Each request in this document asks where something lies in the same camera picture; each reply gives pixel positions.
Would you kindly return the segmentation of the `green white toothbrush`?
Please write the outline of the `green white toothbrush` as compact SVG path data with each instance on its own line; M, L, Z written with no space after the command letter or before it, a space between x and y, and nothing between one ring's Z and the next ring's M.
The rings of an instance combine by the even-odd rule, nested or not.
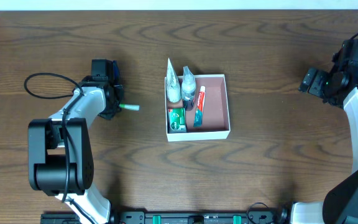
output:
M129 104L121 103L119 105L119 107L122 108L122 109L125 109L125 110L132 110L132 111L139 111L140 110L139 105L129 105Z

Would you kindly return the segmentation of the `white conditioner tube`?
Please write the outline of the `white conditioner tube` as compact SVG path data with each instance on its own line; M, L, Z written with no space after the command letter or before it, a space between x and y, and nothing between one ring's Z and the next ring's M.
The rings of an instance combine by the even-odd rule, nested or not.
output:
M171 103L178 103L181 100L180 83L169 58L167 62L165 88L168 101L170 101Z

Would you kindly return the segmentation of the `green white soap packet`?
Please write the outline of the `green white soap packet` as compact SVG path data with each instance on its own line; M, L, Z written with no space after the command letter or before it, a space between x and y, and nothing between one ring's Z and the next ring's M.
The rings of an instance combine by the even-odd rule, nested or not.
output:
M168 112L168 131L169 133L185 133L186 117L184 108L170 108Z

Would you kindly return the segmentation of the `clear spray bottle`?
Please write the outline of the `clear spray bottle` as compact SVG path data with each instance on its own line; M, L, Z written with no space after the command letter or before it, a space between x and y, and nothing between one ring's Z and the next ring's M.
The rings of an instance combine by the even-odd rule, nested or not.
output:
M183 106L191 111L195 103L196 80L188 66L183 67L183 79L181 83L181 98Z

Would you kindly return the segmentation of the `green red toothpaste tube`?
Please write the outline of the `green red toothpaste tube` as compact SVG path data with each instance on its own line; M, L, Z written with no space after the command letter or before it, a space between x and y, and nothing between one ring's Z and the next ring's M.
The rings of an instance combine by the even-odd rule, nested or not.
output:
M200 90L197 98L194 124L193 124L194 127L202 126L205 95L206 95L206 87L200 86Z

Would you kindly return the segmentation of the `blue disposable razor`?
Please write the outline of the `blue disposable razor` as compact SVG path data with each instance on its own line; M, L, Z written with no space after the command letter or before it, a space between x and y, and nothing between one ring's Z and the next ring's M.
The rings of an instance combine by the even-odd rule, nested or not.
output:
M119 85L121 81L119 67L117 66L117 62L115 60L112 61L112 69L114 76L114 85Z

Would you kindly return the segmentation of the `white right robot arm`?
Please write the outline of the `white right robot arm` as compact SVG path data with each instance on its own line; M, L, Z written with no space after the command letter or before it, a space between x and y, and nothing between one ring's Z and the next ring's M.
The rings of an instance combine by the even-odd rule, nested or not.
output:
M294 203L290 223L358 223L358 68L332 75L320 96L343 96L351 130L352 173L328 192L322 202Z

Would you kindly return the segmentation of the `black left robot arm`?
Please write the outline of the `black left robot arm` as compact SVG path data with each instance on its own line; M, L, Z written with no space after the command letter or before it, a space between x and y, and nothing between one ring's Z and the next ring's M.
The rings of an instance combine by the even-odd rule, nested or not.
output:
M62 109L28 127L30 186L67 204L81 223L119 223L93 183L88 129L97 116L111 119L122 96L122 85L112 81L77 83Z

